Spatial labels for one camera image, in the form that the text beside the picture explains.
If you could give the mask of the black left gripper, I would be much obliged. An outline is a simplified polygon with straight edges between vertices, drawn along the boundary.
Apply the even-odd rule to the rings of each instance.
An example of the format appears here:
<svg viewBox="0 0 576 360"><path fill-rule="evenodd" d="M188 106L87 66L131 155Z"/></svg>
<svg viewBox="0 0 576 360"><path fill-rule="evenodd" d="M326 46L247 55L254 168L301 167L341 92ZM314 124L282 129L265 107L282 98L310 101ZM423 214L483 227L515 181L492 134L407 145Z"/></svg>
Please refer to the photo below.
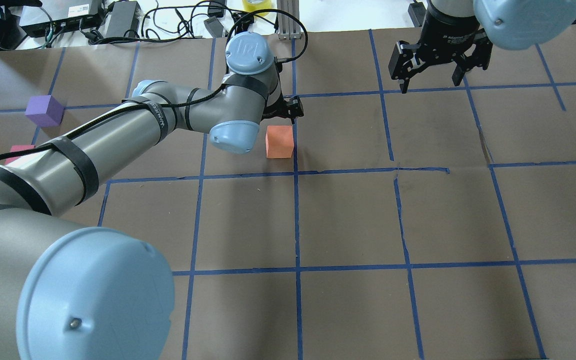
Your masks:
<svg viewBox="0 0 576 360"><path fill-rule="evenodd" d="M280 117L290 119L292 125L297 119L304 116L304 107L299 96L285 97L282 93L281 80L278 77L276 84L266 100L265 109L262 112L262 120Z"/></svg>

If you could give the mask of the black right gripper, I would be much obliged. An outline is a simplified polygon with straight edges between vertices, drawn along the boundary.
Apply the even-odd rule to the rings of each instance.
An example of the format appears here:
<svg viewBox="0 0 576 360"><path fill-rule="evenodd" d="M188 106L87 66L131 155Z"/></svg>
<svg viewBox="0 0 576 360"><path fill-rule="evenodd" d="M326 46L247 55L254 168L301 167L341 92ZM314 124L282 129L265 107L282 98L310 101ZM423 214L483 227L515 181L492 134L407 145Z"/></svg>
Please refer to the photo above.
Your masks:
<svg viewBox="0 0 576 360"><path fill-rule="evenodd" d="M456 64L452 74L454 86L461 85L466 73L474 68L486 71L490 65L493 43L486 30L480 29L475 16L452 16L428 7L418 43L397 41L388 63L390 78L398 82L402 94L409 90L410 80L431 65ZM474 44L471 55L464 53Z"/></svg>

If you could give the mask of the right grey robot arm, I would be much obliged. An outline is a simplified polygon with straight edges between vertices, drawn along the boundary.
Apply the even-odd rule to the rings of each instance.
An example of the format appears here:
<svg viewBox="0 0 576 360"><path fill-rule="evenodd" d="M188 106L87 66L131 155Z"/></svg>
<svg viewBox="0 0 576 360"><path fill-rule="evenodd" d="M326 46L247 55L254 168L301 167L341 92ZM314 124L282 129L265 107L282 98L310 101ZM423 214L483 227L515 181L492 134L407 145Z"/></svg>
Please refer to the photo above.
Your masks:
<svg viewBox="0 0 576 360"><path fill-rule="evenodd" d="M451 79L458 86L474 68L489 68L494 47L526 50L571 25L576 25L576 0L429 0L420 38L395 44L389 75L407 93L414 75L453 63Z"/></svg>

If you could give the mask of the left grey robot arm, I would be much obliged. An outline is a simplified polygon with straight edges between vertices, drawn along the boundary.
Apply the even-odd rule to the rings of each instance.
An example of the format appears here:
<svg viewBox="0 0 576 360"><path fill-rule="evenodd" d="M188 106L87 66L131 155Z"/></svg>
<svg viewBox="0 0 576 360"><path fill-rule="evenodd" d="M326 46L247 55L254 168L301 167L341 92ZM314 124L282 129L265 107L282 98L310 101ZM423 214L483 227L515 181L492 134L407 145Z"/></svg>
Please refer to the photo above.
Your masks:
<svg viewBox="0 0 576 360"><path fill-rule="evenodd" d="M266 36L233 34L213 88L145 79L117 107L29 150L0 153L0 360L158 360L176 307L162 251L66 218L177 132L233 154L263 120L299 117L286 64Z"/></svg>

